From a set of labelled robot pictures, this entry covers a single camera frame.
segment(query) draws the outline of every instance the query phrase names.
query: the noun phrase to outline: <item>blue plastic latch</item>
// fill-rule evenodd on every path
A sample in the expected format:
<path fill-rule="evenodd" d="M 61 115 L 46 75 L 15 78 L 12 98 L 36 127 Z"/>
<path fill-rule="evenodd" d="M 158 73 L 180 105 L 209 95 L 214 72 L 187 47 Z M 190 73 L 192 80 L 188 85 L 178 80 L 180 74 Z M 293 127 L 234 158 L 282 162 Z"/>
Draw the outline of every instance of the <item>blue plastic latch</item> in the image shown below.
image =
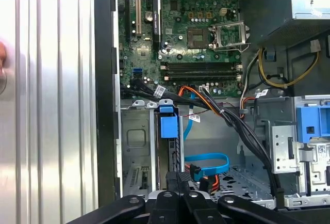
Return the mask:
<path fill-rule="evenodd" d="M 193 179 L 196 182 L 198 182 L 202 177 L 221 174 L 229 170 L 229 158 L 226 154 L 223 153 L 206 153 L 206 154 L 187 156 L 185 157 L 185 162 L 204 161 L 206 159 L 223 159 L 225 160 L 225 164 L 221 166 L 201 168 L 199 173 L 194 173 Z"/>
<path fill-rule="evenodd" d="M 171 106 L 171 105 L 162 105 L 159 107 L 159 112 L 160 113 L 173 113 L 174 109 L 173 109 L 173 106 Z"/>
<path fill-rule="evenodd" d="M 298 107 L 296 111 L 299 142 L 330 136 L 330 106 Z"/>
<path fill-rule="evenodd" d="M 177 117 L 161 117 L 160 118 L 160 136 L 162 138 L 177 138 L 178 137 Z"/>

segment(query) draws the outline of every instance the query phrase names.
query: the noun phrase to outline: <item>metal bracket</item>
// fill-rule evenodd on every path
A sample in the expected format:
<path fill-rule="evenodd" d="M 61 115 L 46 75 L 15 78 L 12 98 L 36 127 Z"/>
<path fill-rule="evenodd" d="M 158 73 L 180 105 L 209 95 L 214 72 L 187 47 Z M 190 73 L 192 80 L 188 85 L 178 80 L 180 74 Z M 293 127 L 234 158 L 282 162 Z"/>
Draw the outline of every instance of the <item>metal bracket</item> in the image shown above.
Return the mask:
<path fill-rule="evenodd" d="M 240 42 L 223 44 L 223 41 L 221 40 L 223 30 L 233 28 L 235 26 L 238 26 L 239 29 Z M 246 40 L 250 37 L 250 34 L 247 33 L 247 31 L 249 31 L 250 28 L 244 24 L 244 21 L 231 22 L 223 25 L 212 25 L 212 27 L 209 30 L 210 32 L 213 33 L 215 37 L 214 42 L 209 44 L 209 48 L 213 49 L 214 51 L 228 51 L 230 50 L 228 49 L 230 47 L 238 47 L 242 45 L 249 46 L 249 44 L 246 43 Z"/>
<path fill-rule="evenodd" d="M 330 195 L 301 197 L 299 194 L 284 196 L 284 205 L 289 209 L 330 205 Z"/>

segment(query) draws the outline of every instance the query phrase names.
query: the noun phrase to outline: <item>side panel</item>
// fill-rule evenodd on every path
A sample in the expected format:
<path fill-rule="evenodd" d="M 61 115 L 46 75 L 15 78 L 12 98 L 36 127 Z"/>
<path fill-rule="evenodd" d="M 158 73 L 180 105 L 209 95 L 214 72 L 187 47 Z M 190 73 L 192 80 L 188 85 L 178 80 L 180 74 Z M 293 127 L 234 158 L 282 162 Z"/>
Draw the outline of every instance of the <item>side panel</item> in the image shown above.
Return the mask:
<path fill-rule="evenodd" d="M 0 219 L 67 223 L 98 207 L 94 0 L 0 6 Z"/>

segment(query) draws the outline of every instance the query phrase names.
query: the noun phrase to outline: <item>chip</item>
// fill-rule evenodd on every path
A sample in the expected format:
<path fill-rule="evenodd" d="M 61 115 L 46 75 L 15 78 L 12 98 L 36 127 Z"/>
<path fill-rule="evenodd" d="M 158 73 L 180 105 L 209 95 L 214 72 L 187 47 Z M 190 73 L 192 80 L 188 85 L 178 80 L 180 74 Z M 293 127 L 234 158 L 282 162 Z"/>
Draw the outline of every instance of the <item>chip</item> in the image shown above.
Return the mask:
<path fill-rule="evenodd" d="M 170 1 L 170 10 L 177 11 L 177 1 Z"/>

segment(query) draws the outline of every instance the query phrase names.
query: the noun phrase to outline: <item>blue connector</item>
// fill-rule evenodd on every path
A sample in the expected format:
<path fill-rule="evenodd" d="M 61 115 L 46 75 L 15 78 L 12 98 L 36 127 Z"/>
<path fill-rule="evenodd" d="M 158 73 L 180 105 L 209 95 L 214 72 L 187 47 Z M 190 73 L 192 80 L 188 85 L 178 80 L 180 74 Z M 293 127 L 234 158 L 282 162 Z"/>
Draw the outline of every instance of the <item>blue connector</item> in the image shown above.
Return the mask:
<path fill-rule="evenodd" d="M 185 157 L 185 162 L 204 161 L 206 159 L 223 159 L 225 164 L 221 166 L 200 168 L 190 165 L 190 175 L 194 181 L 198 182 L 202 177 L 221 174 L 229 170 L 229 158 L 223 153 L 206 153 Z"/>
<path fill-rule="evenodd" d="M 133 68 L 132 73 L 133 73 L 133 77 L 141 78 L 143 75 L 143 69 L 142 68 Z"/>

